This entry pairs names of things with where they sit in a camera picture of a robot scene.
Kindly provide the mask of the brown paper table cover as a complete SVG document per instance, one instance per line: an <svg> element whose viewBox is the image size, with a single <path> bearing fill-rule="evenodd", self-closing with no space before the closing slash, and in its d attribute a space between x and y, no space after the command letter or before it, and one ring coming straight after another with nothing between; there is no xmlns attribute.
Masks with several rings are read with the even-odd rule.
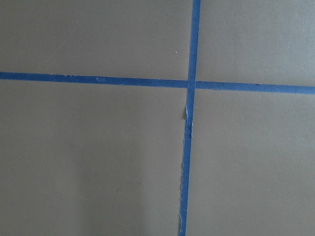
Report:
<svg viewBox="0 0 315 236"><path fill-rule="evenodd" d="M3 0L3 236L312 236L312 0Z"/></svg>

